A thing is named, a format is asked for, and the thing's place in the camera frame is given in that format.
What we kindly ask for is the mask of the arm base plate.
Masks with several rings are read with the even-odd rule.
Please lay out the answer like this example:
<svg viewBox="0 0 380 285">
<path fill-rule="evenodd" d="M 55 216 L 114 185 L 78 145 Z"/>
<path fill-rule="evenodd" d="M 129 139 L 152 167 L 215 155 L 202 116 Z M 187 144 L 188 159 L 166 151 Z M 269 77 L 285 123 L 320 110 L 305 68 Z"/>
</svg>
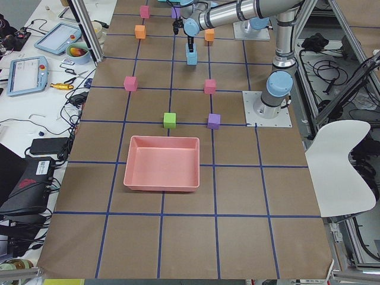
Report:
<svg viewBox="0 0 380 285">
<path fill-rule="evenodd" d="M 261 91 L 243 91 L 246 126 L 291 128 L 292 122 L 286 99 L 277 107 L 269 107 L 261 100 Z"/>
<path fill-rule="evenodd" d="M 270 34 L 268 28 L 255 30 L 250 27 L 249 20 L 233 23 L 235 39 L 238 40 L 254 40 L 269 41 Z"/>
</svg>

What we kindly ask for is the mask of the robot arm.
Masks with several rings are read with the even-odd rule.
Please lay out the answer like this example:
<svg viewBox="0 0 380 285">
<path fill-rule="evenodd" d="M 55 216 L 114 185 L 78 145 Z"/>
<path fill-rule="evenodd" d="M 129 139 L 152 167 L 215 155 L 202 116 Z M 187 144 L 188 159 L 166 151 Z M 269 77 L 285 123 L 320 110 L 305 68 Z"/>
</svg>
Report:
<svg viewBox="0 0 380 285">
<path fill-rule="evenodd" d="M 296 72 L 295 38 L 296 24 L 303 1 L 232 1 L 221 5 L 212 1 L 180 1 L 180 26 L 188 37 L 186 51 L 195 52 L 194 37 L 203 30 L 225 24 L 265 19 L 275 16 L 277 21 L 276 48 L 273 69 L 267 79 L 266 88 L 255 100 L 255 113 L 266 119 L 275 118 L 285 97 L 293 89 Z"/>
<path fill-rule="evenodd" d="M 164 0 L 158 0 L 158 3 L 160 4 L 160 7 L 163 4 L 167 4 L 172 9 L 172 15 L 171 17 L 175 19 L 179 24 L 179 26 L 183 26 L 182 20 L 186 20 L 188 16 L 181 16 L 181 9 L 182 8 L 189 8 L 190 14 L 192 14 L 192 6 L 193 4 L 197 3 L 205 3 L 206 6 L 216 7 L 218 4 L 216 2 L 210 2 L 210 1 L 164 1 Z M 263 18 L 260 20 L 259 18 L 251 18 L 249 20 L 249 25 L 251 28 L 255 30 L 260 30 L 264 28 L 270 28 L 269 25 L 270 19 L 269 18 Z"/>
</svg>

